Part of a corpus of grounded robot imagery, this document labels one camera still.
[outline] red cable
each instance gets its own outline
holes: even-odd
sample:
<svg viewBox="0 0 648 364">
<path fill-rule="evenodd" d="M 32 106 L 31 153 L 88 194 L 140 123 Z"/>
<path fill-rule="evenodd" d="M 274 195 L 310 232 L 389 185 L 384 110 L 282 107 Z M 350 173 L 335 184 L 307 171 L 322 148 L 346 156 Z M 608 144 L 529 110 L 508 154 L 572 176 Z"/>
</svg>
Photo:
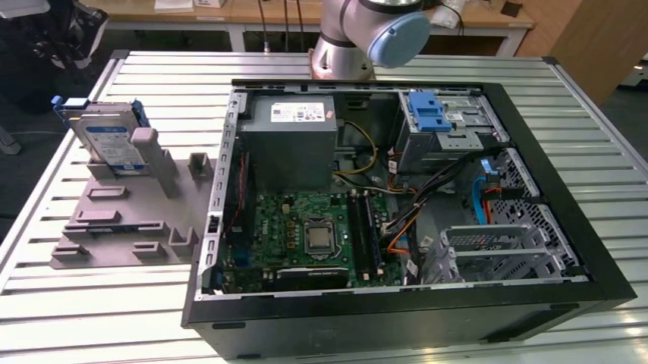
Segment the red cable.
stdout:
<svg viewBox="0 0 648 364">
<path fill-rule="evenodd" d="M 237 218 L 241 214 L 241 209 L 243 207 L 245 189 L 243 189 L 243 173 L 245 173 L 245 155 L 241 156 L 241 172 L 239 172 L 239 205 L 237 207 L 237 212 L 234 213 L 233 220 L 230 221 L 230 226 L 227 227 L 226 233 L 233 229 Z"/>
</svg>

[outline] wooden desk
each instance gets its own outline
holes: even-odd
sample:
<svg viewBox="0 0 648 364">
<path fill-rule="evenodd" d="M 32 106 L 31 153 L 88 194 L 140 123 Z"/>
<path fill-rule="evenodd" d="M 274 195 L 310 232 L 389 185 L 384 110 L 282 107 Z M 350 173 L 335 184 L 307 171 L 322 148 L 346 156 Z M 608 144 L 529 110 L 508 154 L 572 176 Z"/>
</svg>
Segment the wooden desk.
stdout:
<svg viewBox="0 0 648 364">
<path fill-rule="evenodd" d="M 233 12 L 230 14 L 230 37 L 234 39 L 238 33 L 262 30 L 262 16 L 258 10 L 257 0 L 233 0 Z M 270 31 L 283 31 L 286 29 L 283 17 L 283 0 L 269 0 L 263 3 L 263 15 L 266 18 L 266 28 Z M 319 13 L 322 0 L 302 0 L 302 19 L 307 32 L 319 32 Z M 486 2 L 474 1 L 466 4 L 462 12 L 466 36 L 496 36 L 502 37 L 497 56 L 512 57 L 521 44 L 528 29 L 536 23 L 523 10 L 517 17 L 509 17 L 500 13 L 504 0 L 492 0 L 493 10 L 488 9 Z M 297 1 L 287 0 L 287 14 L 290 31 L 299 31 L 299 18 L 297 12 Z M 430 35 L 456 36 L 458 30 L 440 26 L 433 26 Z"/>
<path fill-rule="evenodd" d="M 111 16 L 110 29 L 122 30 L 223 30 L 229 32 L 234 52 L 245 52 L 243 33 L 262 30 L 262 16 L 257 0 L 229 0 L 218 8 L 197 7 L 190 13 L 155 14 L 154 0 L 82 0 L 92 7 L 103 9 Z M 493 10 L 485 2 L 470 2 L 462 12 L 466 36 L 504 37 L 497 56 L 512 57 L 533 28 L 533 19 L 524 10 L 517 17 L 500 13 L 504 0 L 492 0 Z M 269 31 L 282 32 L 286 29 L 283 17 L 283 0 L 262 2 Z M 319 32 L 319 13 L 322 0 L 301 0 L 303 30 Z M 299 31 L 297 1 L 287 0 L 290 31 Z M 458 30 L 440 26 L 433 27 L 430 35 L 456 36 Z"/>
<path fill-rule="evenodd" d="M 262 16 L 258 10 L 257 0 L 233 0 L 233 12 L 230 21 L 233 23 L 254 23 L 262 22 Z M 504 0 L 492 0 L 493 10 L 481 1 L 472 1 L 466 4 L 462 12 L 462 19 L 466 28 L 533 28 L 535 21 L 524 10 L 517 17 L 509 17 L 500 13 L 504 6 Z M 305 24 L 319 24 L 319 13 L 322 0 L 302 0 L 302 19 Z M 434 10 L 429 11 L 429 18 L 432 19 Z M 298 24 L 297 1 L 287 0 L 287 14 L 289 23 Z M 266 23 L 285 24 L 283 17 L 283 0 L 267 0 L 263 2 L 263 15 Z"/>
<path fill-rule="evenodd" d="M 229 0 L 222 8 L 194 7 L 190 13 L 156 14 L 154 10 L 155 0 L 82 0 L 82 3 L 92 8 L 99 8 L 108 13 L 112 23 L 127 22 L 226 22 L 234 8 L 234 1 Z"/>
</svg>

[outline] metal table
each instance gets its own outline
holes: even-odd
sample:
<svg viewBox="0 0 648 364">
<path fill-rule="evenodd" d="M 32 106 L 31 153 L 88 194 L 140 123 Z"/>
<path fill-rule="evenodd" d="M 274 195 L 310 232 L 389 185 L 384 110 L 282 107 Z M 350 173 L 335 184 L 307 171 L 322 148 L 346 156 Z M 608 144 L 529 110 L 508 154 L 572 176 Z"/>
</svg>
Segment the metal table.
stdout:
<svg viewBox="0 0 648 364">
<path fill-rule="evenodd" d="M 342 354 L 299 362 L 648 361 L 648 167 L 563 69 L 539 58 L 420 57 L 406 67 L 376 71 L 382 80 L 505 85 L 639 298 L 525 342 Z M 230 80 L 307 77 L 306 55 L 131 52 L 110 61 L 91 98 L 138 97 L 174 156 L 215 156 Z M 0 248 L 3 362 L 219 362 L 198 335 L 179 325 L 189 265 L 64 271 L 48 267 L 90 176 L 87 159 L 68 133 Z"/>
</svg>

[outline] sticker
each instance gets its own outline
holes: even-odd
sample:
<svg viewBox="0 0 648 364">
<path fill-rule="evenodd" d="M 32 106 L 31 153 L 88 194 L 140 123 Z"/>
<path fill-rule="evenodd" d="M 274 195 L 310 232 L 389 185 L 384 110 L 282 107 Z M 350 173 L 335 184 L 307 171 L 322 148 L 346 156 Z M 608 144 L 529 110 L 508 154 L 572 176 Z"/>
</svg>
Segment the sticker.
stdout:
<svg viewBox="0 0 648 364">
<path fill-rule="evenodd" d="M 195 17 L 198 21 L 225 21 L 223 17 Z"/>
<path fill-rule="evenodd" d="M 274 123 L 309 123 L 325 121 L 323 102 L 275 102 L 270 121 Z"/>
<path fill-rule="evenodd" d="M 445 119 L 448 119 L 448 121 L 464 121 L 464 115 L 461 112 L 449 112 L 445 114 Z"/>
<path fill-rule="evenodd" d="M 398 172 L 398 163 L 396 161 L 389 161 L 386 166 L 389 167 L 389 173 L 396 174 Z"/>
<path fill-rule="evenodd" d="M 131 171 L 144 167 L 144 159 L 131 144 L 126 127 L 87 127 L 86 133 L 92 147 L 111 167 Z"/>
<path fill-rule="evenodd" d="M 428 237 L 428 236 L 426 236 L 426 237 L 422 239 L 422 241 L 420 242 L 418 246 L 420 246 L 421 248 L 428 248 L 428 247 L 430 247 L 430 246 L 433 245 L 433 243 L 434 243 L 434 239 L 433 239 L 432 237 Z"/>
<path fill-rule="evenodd" d="M 412 275 L 414 277 L 417 277 L 417 275 L 418 275 L 418 267 L 416 266 L 416 264 L 414 264 L 414 262 L 412 260 L 408 260 L 406 267 L 408 267 L 408 270 L 412 273 Z"/>
</svg>

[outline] power supply label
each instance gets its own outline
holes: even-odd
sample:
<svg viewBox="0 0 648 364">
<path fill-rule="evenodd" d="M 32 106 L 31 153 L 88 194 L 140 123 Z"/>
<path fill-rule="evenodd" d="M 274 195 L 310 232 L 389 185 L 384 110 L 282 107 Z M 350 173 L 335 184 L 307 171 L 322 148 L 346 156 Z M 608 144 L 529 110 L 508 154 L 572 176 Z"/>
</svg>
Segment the power supply label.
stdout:
<svg viewBox="0 0 648 364">
<path fill-rule="evenodd" d="M 126 127 L 87 127 L 86 132 L 92 147 L 112 168 L 134 171 L 144 167 Z"/>
<path fill-rule="evenodd" d="M 275 102 L 270 121 L 274 123 L 309 123 L 326 121 L 323 102 Z"/>
</svg>

